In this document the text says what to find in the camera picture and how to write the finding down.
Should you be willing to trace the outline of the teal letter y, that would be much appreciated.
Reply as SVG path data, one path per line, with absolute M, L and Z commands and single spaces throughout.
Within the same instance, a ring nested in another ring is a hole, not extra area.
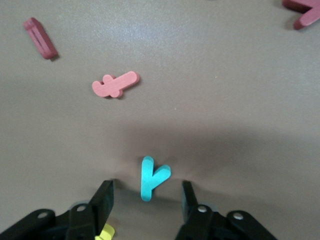
M 149 202 L 153 196 L 153 190 L 171 177 L 171 167 L 167 164 L 156 170 L 154 159 L 145 156 L 141 163 L 141 185 L 140 197 L 143 201 Z

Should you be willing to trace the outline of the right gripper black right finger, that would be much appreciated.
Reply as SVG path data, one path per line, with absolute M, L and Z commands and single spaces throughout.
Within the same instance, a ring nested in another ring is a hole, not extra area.
M 190 181 L 181 185 L 184 224 L 175 240 L 278 240 L 248 212 L 233 210 L 222 216 L 198 203 Z

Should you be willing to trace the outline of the maroon letter l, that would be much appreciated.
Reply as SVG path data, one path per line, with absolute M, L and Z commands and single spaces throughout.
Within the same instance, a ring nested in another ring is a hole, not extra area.
M 59 56 L 57 49 L 40 21 L 31 17 L 23 23 L 23 27 L 45 60 L 52 60 Z

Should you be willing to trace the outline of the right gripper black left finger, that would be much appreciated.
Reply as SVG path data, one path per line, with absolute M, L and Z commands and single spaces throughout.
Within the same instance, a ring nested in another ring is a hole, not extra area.
M 0 233 L 0 240 L 95 240 L 114 205 L 114 182 L 105 180 L 88 203 L 56 216 L 37 209 Z

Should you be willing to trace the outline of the yellow letter s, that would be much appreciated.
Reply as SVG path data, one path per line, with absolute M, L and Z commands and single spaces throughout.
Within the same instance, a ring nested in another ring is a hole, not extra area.
M 111 225 L 106 223 L 103 226 L 100 234 L 95 236 L 94 240 L 112 240 L 114 235 L 115 229 Z

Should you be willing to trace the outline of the maroon letter h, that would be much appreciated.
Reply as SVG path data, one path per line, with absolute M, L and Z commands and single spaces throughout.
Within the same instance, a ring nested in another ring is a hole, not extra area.
M 293 23 L 295 30 L 301 30 L 320 20 L 320 0 L 282 0 L 282 5 L 302 13 Z

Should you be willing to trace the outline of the pink letter f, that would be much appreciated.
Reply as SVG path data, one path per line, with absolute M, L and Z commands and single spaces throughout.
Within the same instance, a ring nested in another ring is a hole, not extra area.
M 139 80 L 140 75 L 134 71 L 129 71 L 118 77 L 106 74 L 102 77 L 102 81 L 94 81 L 91 87 L 99 97 L 120 98 L 123 95 L 123 90 L 137 84 Z

